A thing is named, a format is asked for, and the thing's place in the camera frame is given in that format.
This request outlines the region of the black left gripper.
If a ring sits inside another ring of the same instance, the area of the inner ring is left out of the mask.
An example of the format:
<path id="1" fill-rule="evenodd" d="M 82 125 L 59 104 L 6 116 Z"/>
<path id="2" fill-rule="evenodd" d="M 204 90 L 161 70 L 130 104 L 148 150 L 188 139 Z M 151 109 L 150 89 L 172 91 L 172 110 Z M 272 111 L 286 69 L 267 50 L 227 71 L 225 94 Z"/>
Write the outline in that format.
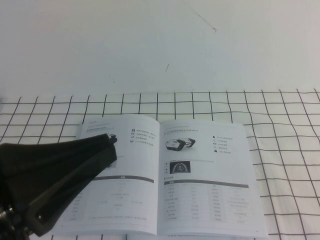
<path id="1" fill-rule="evenodd" d="M 1 144 L 0 239 L 29 240 L 33 233 L 42 236 L 50 231 L 74 198 L 116 159 L 109 134 L 59 143 Z M 5 179 L 33 170 L 40 171 L 28 181 L 32 196 L 24 216 L 26 227 L 11 206 Z"/>

